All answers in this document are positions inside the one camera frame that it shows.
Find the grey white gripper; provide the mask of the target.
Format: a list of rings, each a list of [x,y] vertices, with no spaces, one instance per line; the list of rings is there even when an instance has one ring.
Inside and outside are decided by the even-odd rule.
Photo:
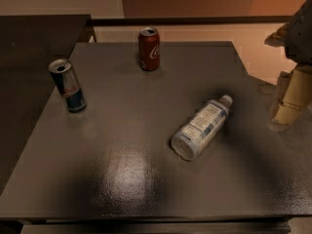
[[[285,47],[286,57],[298,64],[291,72],[282,71],[267,126],[272,131],[287,129],[312,101],[312,0],[306,0],[285,23],[266,37],[271,47]]]

